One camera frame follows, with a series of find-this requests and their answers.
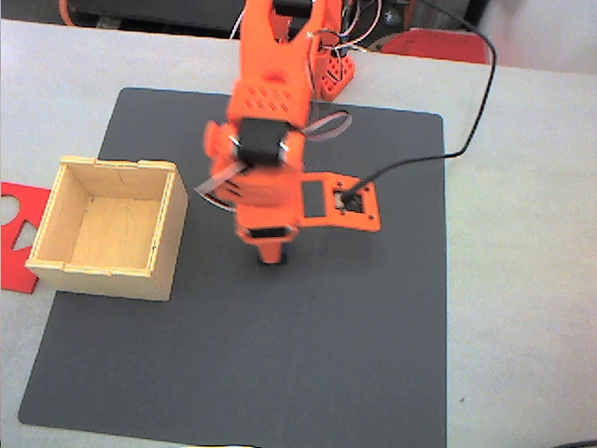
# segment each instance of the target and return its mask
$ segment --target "table surface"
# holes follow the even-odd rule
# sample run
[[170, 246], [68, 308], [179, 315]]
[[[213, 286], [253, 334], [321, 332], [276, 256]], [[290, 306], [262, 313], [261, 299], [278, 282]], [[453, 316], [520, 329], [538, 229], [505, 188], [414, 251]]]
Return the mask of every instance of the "table surface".
[[[97, 155], [123, 87], [226, 93], [238, 75], [236, 41], [1, 31], [3, 181], [49, 188], [61, 155]], [[435, 112], [447, 150], [463, 142], [487, 66], [354, 58], [339, 102]], [[469, 152], [447, 162], [450, 447], [597, 437], [595, 122], [597, 77], [500, 67]], [[2, 291], [5, 446], [174, 446], [19, 423], [53, 295], [42, 282], [32, 296]]]

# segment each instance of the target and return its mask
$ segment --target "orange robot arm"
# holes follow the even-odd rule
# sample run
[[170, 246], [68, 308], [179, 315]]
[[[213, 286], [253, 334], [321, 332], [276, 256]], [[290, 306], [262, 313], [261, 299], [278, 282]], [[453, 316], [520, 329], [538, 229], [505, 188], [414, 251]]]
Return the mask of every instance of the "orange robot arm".
[[[301, 130], [311, 100], [333, 100], [354, 76], [350, 56], [340, 64], [331, 50], [338, 43], [341, 9], [341, 0], [247, 0], [241, 75], [229, 101], [228, 123], [210, 121], [205, 130], [211, 175], [231, 173], [213, 193], [235, 204], [237, 234], [255, 245], [267, 264], [283, 260], [283, 244], [303, 227], [378, 231], [381, 226], [372, 184], [347, 206], [341, 193], [359, 179], [303, 172], [306, 136]], [[308, 19], [289, 40], [293, 17], [288, 14], [295, 12]], [[305, 217], [303, 182], [321, 183], [324, 217]]]

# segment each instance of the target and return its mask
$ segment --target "black mat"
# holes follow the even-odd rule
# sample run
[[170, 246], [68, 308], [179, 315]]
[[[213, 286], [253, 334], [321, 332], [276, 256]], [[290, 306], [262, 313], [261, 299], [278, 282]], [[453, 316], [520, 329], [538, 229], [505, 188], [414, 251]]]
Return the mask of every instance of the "black mat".
[[[381, 232], [307, 229], [288, 264], [261, 266], [233, 216], [191, 191], [227, 100], [119, 96], [100, 158], [175, 161], [189, 191], [172, 299], [57, 293], [20, 420], [201, 445], [445, 446], [443, 163], [378, 181]], [[438, 116], [346, 108], [353, 126], [309, 144], [308, 171], [443, 150]]]

